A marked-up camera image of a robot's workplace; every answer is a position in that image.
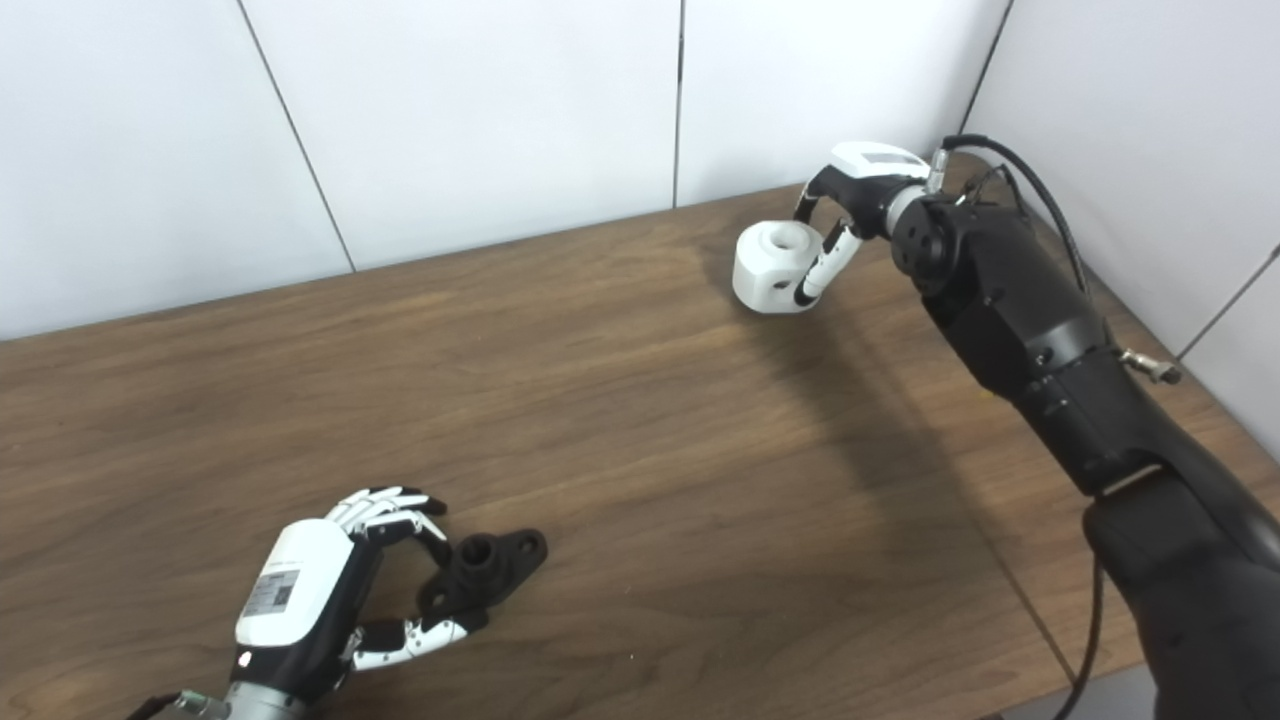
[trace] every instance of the panel seam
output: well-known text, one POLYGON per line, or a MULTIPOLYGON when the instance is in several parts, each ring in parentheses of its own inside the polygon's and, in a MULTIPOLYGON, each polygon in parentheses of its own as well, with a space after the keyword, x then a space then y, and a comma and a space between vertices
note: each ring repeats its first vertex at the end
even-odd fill
POLYGON ((676 46, 676 143, 671 163, 671 209, 680 200, 680 108, 685 95, 685 1, 680 0, 680 35, 676 46))
POLYGON ((1276 261, 1276 258, 1280 258, 1280 245, 1271 249, 1271 252, 1267 254, 1267 258, 1266 260, 1262 261, 1262 265, 1260 265, 1258 269, 1253 270, 1253 274, 1249 275, 1249 279, 1244 281, 1244 284, 1240 286, 1240 288, 1236 290, 1234 295, 1231 295, 1231 297, 1226 301, 1226 304, 1222 305, 1222 307, 1217 313, 1215 313, 1212 318, 1208 319, 1208 323, 1204 323, 1204 327, 1201 328, 1198 333, 1196 333, 1196 337, 1193 337, 1190 342, 1187 343, 1187 347, 1184 347, 1183 351, 1175 356, 1175 359, 1179 363, 1181 363, 1183 359, 1187 357, 1188 352, 1190 352, 1197 345, 1199 345, 1199 341, 1204 340, 1204 336, 1207 336, 1208 332, 1213 329, 1213 325, 1216 325, 1217 322, 1221 320, 1224 315, 1226 315, 1226 311, 1230 310, 1242 297, 1244 297, 1244 293, 1248 292, 1251 287, 1253 287, 1253 283, 1258 282, 1258 278, 1262 277, 1262 273, 1267 272, 1267 268, 1270 268, 1271 264, 1276 261))
POLYGON ((978 101, 978 91, 982 90, 982 82, 987 79, 987 68, 991 67, 991 59, 996 56, 996 46, 1000 45, 1000 37, 1005 33, 1005 23, 1009 22, 1009 12, 1014 9, 1014 0, 1005 3, 1005 13, 1000 15, 1000 24, 996 27, 996 37, 991 38, 991 47, 987 49, 987 59, 982 61, 982 72, 978 73, 978 82, 973 86, 973 95, 969 96, 969 105, 964 109, 964 118, 960 119, 960 131, 964 132, 966 124, 969 124, 969 114, 973 113, 973 105, 978 101))
POLYGON ((266 53, 262 51, 262 44, 257 38, 257 31, 253 29, 253 22, 248 18, 248 10, 244 8, 243 0, 236 0, 236 5, 241 9, 241 17, 244 18, 244 27, 248 28, 250 37, 253 38, 253 47, 257 49, 257 56, 262 60, 262 69, 266 70, 266 78, 271 81, 271 90, 275 91, 275 99, 280 102, 280 109, 284 110, 284 119, 289 123, 289 132, 293 133, 293 141, 298 145, 298 151, 302 154, 302 161, 307 165, 307 173, 311 176, 311 182, 315 184, 316 193, 320 195, 320 204, 324 205, 325 215, 329 217, 329 225, 333 227, 333 233, 338 237, 338 245, 342 247, 342 254, 347 259, 347 266, 351 272, 356 272, 356 263, 351 259, 351 250, 347 247, 347 238, 342 236, 342 228, 338 227, 338 219, 333 215, 333 208, 329 206, 329 197, 324 193, 324 187, 320 184, 320 177, 316 176, 315 165, 311 164, 311 156, 307 154, 306 145, 302 143, 302 136, 298 135, 298 126, 293 122, 293 114, 289 113, 289 105, 284 101, 284 94, 280 92, 280 85, 275 81, 275 73, 271 72, 271 64, 266 61, 266 53))

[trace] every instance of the black bracket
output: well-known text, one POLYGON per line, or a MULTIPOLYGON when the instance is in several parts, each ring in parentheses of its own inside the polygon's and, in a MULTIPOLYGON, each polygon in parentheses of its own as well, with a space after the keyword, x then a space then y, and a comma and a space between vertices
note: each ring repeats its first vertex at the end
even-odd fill
POLYGON ((545 560, 547 538, 538 530, 463 538, 417 593, 422 626, 449 618, 468 633, 485 626, 485 610, 507 600, 545 560))

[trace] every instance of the hole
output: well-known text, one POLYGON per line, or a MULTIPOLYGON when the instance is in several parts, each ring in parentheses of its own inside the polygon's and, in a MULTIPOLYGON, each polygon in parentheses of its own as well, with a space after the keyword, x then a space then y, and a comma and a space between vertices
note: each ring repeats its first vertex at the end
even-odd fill
POLYGON ((467 565, 484 565, 493 557, 493 543, 483 538, 472 538, 471 542, 462 543, 458 552, 467 565))

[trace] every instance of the white wall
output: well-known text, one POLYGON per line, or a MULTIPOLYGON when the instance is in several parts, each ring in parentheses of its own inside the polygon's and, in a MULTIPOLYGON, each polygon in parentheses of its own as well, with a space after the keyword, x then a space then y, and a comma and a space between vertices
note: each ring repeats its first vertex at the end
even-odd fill
POLYGON ((306 156, 236 0, 0 5, 0 338, 923 151, 1005 1, 244 0, 306 156))
MULTIPOLYGON (((1016 0, 965 128, 1059 199, 1085 261, 1183 354, 1277 249, 1280 4, 1016 0)), ((1272 268, 1187 354, 1280 457, 1272 268)))
POLYGON ((234 1, 0 4, 0 338, 349 272, 234 1))
POLYGON ((686 0, 680 205, 809 179, 845 140, 960 127, 1006 0, 686 0))
POLYGON ((1280 263, 1266 272, 1196 343, 1184 361, 1280 459, 1280 263))
POLYGON ((680 0, 247 0, 357 268, 671 206, 680 0))

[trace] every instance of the label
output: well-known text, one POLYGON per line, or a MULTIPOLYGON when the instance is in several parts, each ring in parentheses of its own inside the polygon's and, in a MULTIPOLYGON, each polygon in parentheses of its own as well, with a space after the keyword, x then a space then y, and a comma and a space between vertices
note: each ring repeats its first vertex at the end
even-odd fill
POLYGON ((253 583, 253 592, 248 593, 248 602, 244 603, 244 612, 241 612, 241 618, 284 612, 289 606, 293 585, 298 584, 300 573, 301 570, 285 570, 259 575, 257 582, 253 583))

